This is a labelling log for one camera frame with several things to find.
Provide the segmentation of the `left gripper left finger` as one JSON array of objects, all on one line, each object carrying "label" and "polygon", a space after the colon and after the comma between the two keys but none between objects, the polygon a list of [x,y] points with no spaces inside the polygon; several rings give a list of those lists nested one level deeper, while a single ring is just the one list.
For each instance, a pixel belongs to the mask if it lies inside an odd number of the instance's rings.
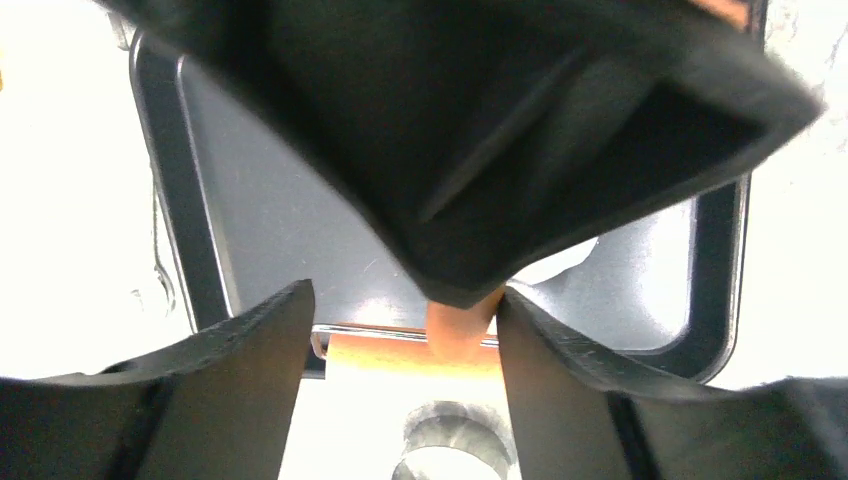
[{"label": "left gripper left finger", "polygon": [[1,382],[5,479],[275,479],[310,350],[308,280],[101,373]]}]

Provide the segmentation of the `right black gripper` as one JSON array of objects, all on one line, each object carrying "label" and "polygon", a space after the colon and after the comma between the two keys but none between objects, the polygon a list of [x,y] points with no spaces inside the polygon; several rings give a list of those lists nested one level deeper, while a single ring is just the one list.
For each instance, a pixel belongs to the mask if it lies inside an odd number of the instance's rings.
[{"label": "right black gripper", "polygon": [[734,181],[821,103],[688,1],[112,1],[360,212],[430,299]]}]

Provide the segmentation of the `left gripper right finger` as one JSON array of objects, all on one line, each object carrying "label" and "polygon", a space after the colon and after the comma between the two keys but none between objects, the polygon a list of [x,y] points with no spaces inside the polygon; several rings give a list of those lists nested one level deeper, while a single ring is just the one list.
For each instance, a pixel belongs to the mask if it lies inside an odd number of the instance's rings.
[{"label": "left gripper right finger", "polygon": [[508,290],[497,313],[526,479],[843,479],[847,382],[739,391],[618,354]]}]

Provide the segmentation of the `wooden double-ended dough roller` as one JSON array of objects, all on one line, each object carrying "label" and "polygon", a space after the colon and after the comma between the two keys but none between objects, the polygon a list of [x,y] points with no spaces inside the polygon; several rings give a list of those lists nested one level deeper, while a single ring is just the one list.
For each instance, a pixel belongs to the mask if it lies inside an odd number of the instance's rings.
[{"label": "wooden double-ended dough roller", "polygon": [[309,338],[307,371],[326,378],[352,373],[473,379],[501,375],[496,335],[489,331],[468,353],[440,353],[428,339],[426,310],[421,300],[407,308],[386,296],[320,307]]}]

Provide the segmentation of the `black baking tray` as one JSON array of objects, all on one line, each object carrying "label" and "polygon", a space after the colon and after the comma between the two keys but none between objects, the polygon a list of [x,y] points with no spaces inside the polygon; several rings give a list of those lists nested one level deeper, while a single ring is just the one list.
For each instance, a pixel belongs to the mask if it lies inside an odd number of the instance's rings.
[{"label": "black baking tray", "polygon": [[[189,318],[207,328],[310,279],[319,324],[420,328],[425,301],[363,219],[186,57],[136,34],[130,80]],[[516,275],[554,318],[707,381],[737,340],[749,183],[704,194]]]}]

